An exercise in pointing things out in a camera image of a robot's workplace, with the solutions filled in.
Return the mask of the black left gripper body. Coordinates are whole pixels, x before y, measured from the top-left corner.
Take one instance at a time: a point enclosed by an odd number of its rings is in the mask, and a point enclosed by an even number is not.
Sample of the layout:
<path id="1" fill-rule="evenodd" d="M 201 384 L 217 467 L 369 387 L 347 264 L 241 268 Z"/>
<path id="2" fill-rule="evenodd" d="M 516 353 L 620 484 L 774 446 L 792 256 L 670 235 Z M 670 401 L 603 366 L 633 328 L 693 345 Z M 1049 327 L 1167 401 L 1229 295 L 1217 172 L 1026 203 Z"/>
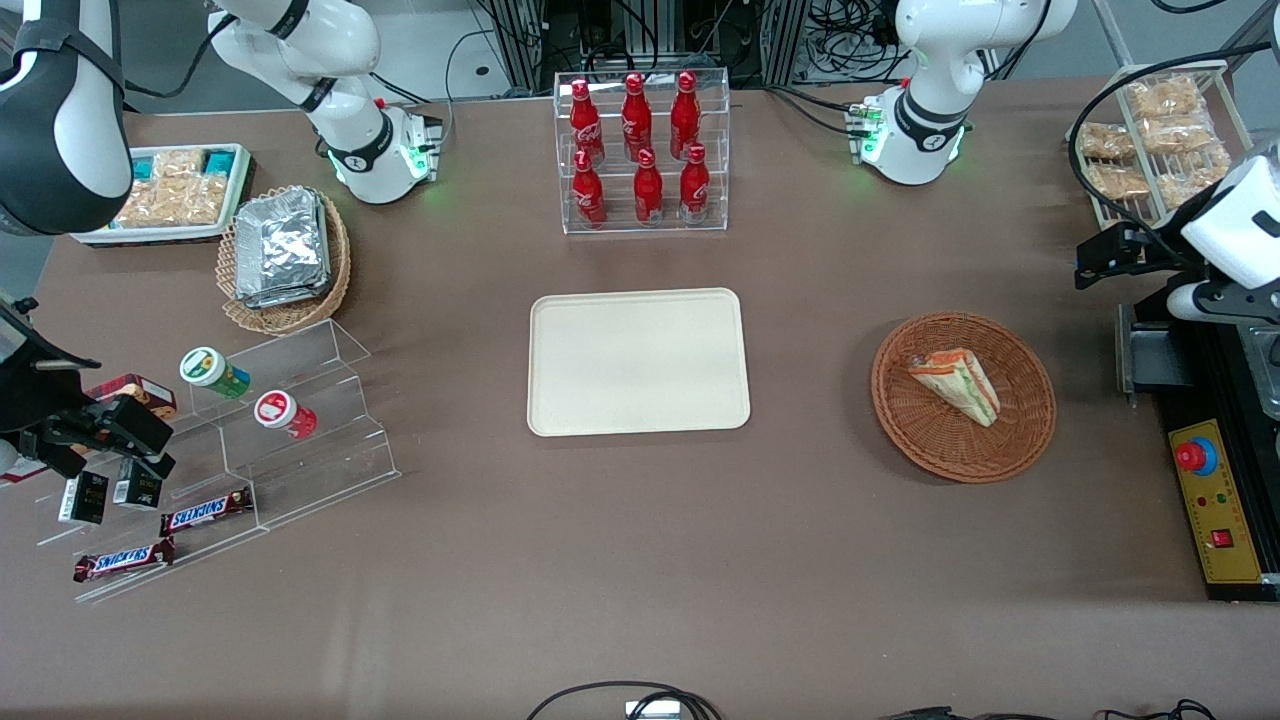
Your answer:
<path id="1" fill-rule="evenodd" d="M 1126 270 L 1129 275 L 1171 273 L 1174 287 L 1206 281 L 1203 255 L 1178 232 L 1129 229 L 1125 241 L 1135 254 Z"/>

